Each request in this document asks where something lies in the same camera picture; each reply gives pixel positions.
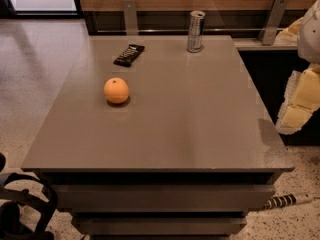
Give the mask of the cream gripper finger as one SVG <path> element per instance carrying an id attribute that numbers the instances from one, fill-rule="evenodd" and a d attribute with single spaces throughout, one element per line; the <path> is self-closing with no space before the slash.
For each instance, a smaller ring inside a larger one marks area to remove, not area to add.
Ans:
<path id="1" fill-rule="evenodd" d="M 299 107 L 288 106 L 281 117 L 281 125 L 285 128 L 302 128 L 312 114 Z"/>
<path id="2" fill-rule="evenodd" d="M 302 72 L 290 103 L 310 112 L 320 108 L 320 66 Z"/>

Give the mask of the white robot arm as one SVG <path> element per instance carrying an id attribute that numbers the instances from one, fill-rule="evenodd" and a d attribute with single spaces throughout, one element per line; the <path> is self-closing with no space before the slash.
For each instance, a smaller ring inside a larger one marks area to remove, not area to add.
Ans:
<path id="1" fill-rule="evenodd" d="M 288 78 L 276 122 L 277 131 L 294 134 L 320 108 L 320 0 L 309 8 L 297 33 L 298 56 L 310 63 L 303 72 Z"/>

